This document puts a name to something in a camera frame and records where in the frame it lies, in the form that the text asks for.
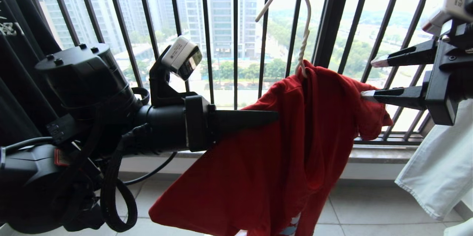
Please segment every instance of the balcony railing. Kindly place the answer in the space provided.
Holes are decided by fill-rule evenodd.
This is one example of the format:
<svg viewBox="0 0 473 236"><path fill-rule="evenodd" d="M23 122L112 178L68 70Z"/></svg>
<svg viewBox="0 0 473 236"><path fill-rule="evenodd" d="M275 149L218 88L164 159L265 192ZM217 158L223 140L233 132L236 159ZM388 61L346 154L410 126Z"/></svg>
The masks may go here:
<svg viewBox="0 0 473 236"><path fill-rule="evenodd" d="M397 0L390 0L387 6L387 9L385 10L383 20L380 25L379 32L377 34L377 37L374 42L374 46L371 50L370 57L368 58L368 62L365 66L365 70L363 72L361 81L366 82L368 79L368 76L371 71L371 64L370 61L374 59L378 53L378 49L380 48L380 44L382 42L383 36L385 34L386 28L388 26L388 22L390 20L391 14L393 12L395 3ZM419 18L421 16L422 10L424 8L426 0L419 0L419 4L415 10L414 17L411 20L409 29L407 31L407 34L405 35L404 41L402 43L402 48L407 47L409 44L409 41L412 38L412 35L414 33L414 30L416 28L417 23L419 22ZM46 22L46 18L44 16L44 13L42 11L42 8L40 6L40 1L39 0L34 0L36 3L36 6L44 18ZM97 21L95 12L93 10L93 5L91 3L91 0L84 0L85 5L86 5L86 10L88 12L88 15L90 17L90 21L93 26L93 30L96 34L98 42L105 42L99 27L99 22ZM125 26L125 22L123 19L123 14L122 14L122 9L120 8L120 1L119 0L112 0L113 6L118 18L118 24L123 36L123 40L125 41L125 47L128 52L129 58L130 58L130 64L132 66L133 72L136 77L137 85L138 86L143 86L142 81L140 78L140 73L139 69L137 66L137 62L135 59L135 55L132 52L132 44L130 43L130 37L127 32L127 28ZM211 40L210 40L210 30L209 30L209 18L208 18L208 0L201 0L203 3L203 20L204 20L204 30L205 30L205 42L206 42L206 47L201 47L201 49L206 49L207 51L207 64L208 64L208 78L209 78L209 89L210 89L210 100L211 103L214 103L214 89L213 89L213 75L212 75L212 67L211 67ZM321 20L320 20L320 25L318 32L312 32L317 34L316 38L316 44L312 56L312 63L314 65L318 66L323 66L323 67L328 67L330 63L330 57L331 53L333 51L333 46L334 42L336 39L336 35L338 32L338 26L340 23L341 19L341 14L343 13L343 9L345 6L346 0L325 0L324 2L324 8L323 12L321 14ZM64 18L64 21L66 23L67 29L69 31L69 34L72 38L72 41L74 45L79 44L79 38L77 36L77 33L74 29L73 23L71 21L71 17L69 16L69 13L66 9L66 5L64 3L64 0L57 0L57 3L59 5L59 8L61 10L62 16ZM353 17L353 21L351 24L350 32L348 34L348 39L346 42L346 47L343 52L343 56L341 57L341 62L338 67L338 73L343 74L344 69L346 67L346 63L348 60L348 54L350 52L351 45L353 43L353 40L355 39L355 33L356 29L358 26L358 22L360 20L361 12L363 9L363 5L365 3L365 0L358 0L358 5L356 7L356 11ZM144 14L146 17L146 22L147 22L147 28L149 30L149 36L152 44L152 49L154 52L154 56L157 58L159 57L159 50L157 47L157 41L155 38L154 34L154 28L153 28L153 22L152 22L152 16L150 15L150 10L149 10L149 3L147 0L142 0L143 4L143 9L144 9ZM292 53L294 51L294 42L296 39L296 29L297 29L297 20L299 17L299 10L300 10L300 5L301 5L301 0L296 0L295 2L295 11L294 11L294 22L292 25L292 33L290 37L290 45L289 45L289 55L287 57L287 67L285 71L285 76L289 76L289 69L291 65L291 59L292 59ZM176 32L177 35L182 34L182 29L181 29L181 23L179 19L179 11L178 11L178 5L177 5L177 0L172 0L172 7L174 10L174 20L176 22ZM233 0L233 13L239 13L238 12L238 0ZM262 95L262 86L263 86L263 74L264 74L264 65L265 65L265 47L266 47L266 34L267 34L267 27L268 27L268 13L266 12L264 17L263 17L263 25L262 25L262 45L261 45L261 59L260 59L260 72L259 72L259 81L258 81L258 97ZM238 39L238 17L237 15L233 16L233 37L234 39ZM233 42L233 50L235 50L234 53L234 68L233 68L233 78L234 78L234 108L237 108L237 98L238 98L238 43L237 41ZM391 69L391 72L389 76L387 77L387 81L385 83L384 88L389 88L392 84L392 81L397 73L398 68L393 67ZM424 71L424 66L419 66L417 69L414 77L412 78L412 81L410 83L411 86L416 85L417 81L421 77L422 72ZM186 90L189 91L189 83L186 82ZM394 116L392 117L393 121L396 122L400 115L402 113L402 108L398 108ZM367 145L367 144L374 144L374 145L418 145L421 140L422 136L419 134L419 131L421 131L425 124L427 123L427 120L429 118L429 115L427 115L427 118L422 121L422 124L419 127L419 131L414 131L415 128L417 127L417 124L421 121L421 118L423 117L423 112L420 111L417 116L414 118L411 126L407 131L403 132L393 132L391 127L388 127L382 134L373 141L362 141L360 139L355 140L356 144L362 144L362 145Z"/></svg>

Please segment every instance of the white cloth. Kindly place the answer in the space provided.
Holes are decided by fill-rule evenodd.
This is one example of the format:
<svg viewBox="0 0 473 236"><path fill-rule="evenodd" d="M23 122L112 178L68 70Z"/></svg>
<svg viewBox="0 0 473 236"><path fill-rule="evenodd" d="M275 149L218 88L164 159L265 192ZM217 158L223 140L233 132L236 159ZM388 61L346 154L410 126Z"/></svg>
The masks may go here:
<svg viewBox="0 0 473 236"><path fill-rule="evenodd" d="M445 229L444 236L473 236L473 218Z"/></svg>
<svg viewBox="0 0 473 236"><path fill-rule="evenodd" d="M473 100L453 126L435 125L396 179L433 219L443 220L473 188Z"/></svg>

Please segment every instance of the clothes hanger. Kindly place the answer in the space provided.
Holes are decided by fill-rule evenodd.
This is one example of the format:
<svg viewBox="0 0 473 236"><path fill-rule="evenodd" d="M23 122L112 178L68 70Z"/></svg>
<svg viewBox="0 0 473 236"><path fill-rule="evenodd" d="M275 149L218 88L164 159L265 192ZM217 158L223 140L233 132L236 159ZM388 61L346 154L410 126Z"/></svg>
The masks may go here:
<svg viewBox="0 0 473 236"><path fill-rule="evenodd" d="M268 0L263 9L261 10L260 14L255 19L255 22L258 22L263 14L268 10L269 5L271 5L273 0ZM304 38L302 39L302 45L299 49L299 58L298 58L298 63L296 66L296 73L299 67L302 69L302 75L307 78L307 73L306 73L306 68L304 67L304 51L306 50L306 45L307 45L307 38L309 38L309 23L310 23L310 15L311 15L311 7L310 7L310 1L305 0L307 4L307 20L306 20L306 26L304 27Z"/></svg>

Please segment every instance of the red t-shirt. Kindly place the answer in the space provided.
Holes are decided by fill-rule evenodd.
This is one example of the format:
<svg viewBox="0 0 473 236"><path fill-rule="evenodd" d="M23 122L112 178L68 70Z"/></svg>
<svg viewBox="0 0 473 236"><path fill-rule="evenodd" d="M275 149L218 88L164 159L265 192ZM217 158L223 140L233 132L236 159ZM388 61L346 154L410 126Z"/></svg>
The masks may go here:
<svg viewBox="0 0 473 236"><path fill-rule="evenodd" d="M353 139L377 138L392 120L361 98L374 87L310 63L306 71L245 108L278 111L277 122L208 150L151 207L152 221L214 236L291 235L296 225L296 236L312 236Z"/></svg>

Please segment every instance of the tiled floor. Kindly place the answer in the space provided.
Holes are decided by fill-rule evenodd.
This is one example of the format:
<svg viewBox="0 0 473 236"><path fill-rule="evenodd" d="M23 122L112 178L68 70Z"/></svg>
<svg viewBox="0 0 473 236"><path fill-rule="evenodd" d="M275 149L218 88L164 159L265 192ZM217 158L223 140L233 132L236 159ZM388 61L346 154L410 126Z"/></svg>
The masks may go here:
<svg viewBox="0 0 473 236"><path fill-rule="evenodd" d="M56 229L41 236L204 236L193 231L161 226L148 219L147 211L171 181L150 180L131 187L136 196L138 221L131 230L117 234L103 225L68 233ZM119 214L126 216L122 199L117 199ZM444 222L430 218L411 195L397 187L351 187L334 189L326 202L314 236L443 236L447 226L463 219L452 212ZM8 236L20 236L13 233Z"/></svg>

